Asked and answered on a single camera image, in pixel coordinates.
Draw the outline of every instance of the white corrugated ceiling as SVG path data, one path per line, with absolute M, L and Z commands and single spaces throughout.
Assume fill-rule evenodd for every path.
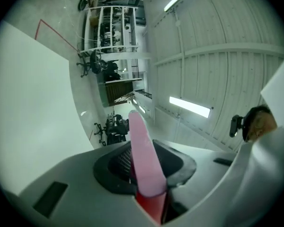
M 158 70 L 156 107 L 175 118 L 180 113 L 175 139 L 185 125 L 237 150 L 242 137 L 229 137 L 230 120 L 263 103 L 260 91 L 284 59 L 283 25 L 265 0 L 182 0 L 165 13 L 169 1 L 144 0 Z M 206 119 L 171 105 L 169 96 L 213 110 Z M 164 122 L 160 114 L 156 121 Z

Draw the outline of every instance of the gray floor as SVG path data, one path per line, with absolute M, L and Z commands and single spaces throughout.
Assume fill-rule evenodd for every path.
M 105 125 L 108 108 L 102 103 L 96 75 L 81 78 L 76 48 L 80 48 L 85 12 L 78 12 L 79 0 L 18 0 L 5 20 L 70 62 L 71 88 L 77 113 L 94 148 L 101 147 L 95 122 Z

